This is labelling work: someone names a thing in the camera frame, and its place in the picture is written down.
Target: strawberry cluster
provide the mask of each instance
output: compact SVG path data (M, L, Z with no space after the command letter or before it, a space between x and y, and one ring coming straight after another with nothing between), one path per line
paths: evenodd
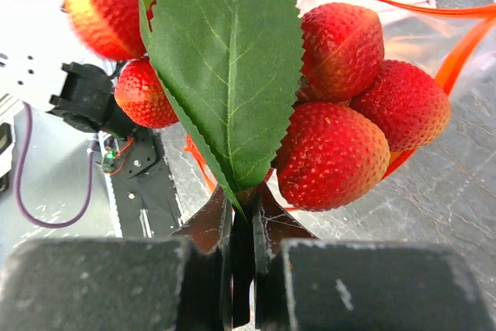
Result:
M178 119L143 56L138 4L64 2L74 31L93 51L112 60L134 59L115 87L122 110L141 126L163 128ZM151 8L146 14L150 22ZM288 202L307 211L325 211L372 189L394 152L433 141L446 128L451 109L447 95L424 71L384 59L376 12L330 3L306 13L301 27L303 77L274 163ZM187 150L204 171L205 161L191 139Z
M451 109L423 70L384 59L376 12L329 3L306 13L301 27L303 85L277 152L277 179L292 205L326 211L372 189L391 152L433 141Z

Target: purple wire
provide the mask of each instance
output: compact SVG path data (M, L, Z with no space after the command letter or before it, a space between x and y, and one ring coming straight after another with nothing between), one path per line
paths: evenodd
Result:
M70 220L65 222L44 222L29 213L26 206L22 201L21 195L21 180L22 173L24 170L24 163L26 162L26 157L29 151L29 145L31 143L31 135L33 134L33 111L31 110L31 106L29 104L23 102L24 109L26 110L26 138L24 139L24 143L22 144L22 149L19 151L19 159L17 160L17 165L15 166L15 176L14 176L14 196L19 209L21 210L22 215L28 219L32 224L40 226L42 228L47 229L60 229L67 228L75 224L83 215L86 213L88 206L90 204L91 199L91 186L93 184L93 153L90 152L88 157L88 186L86 188L86 196L84 198L83 207L79 211L79 213ZM90 148L93 149L95 143L92 143Z

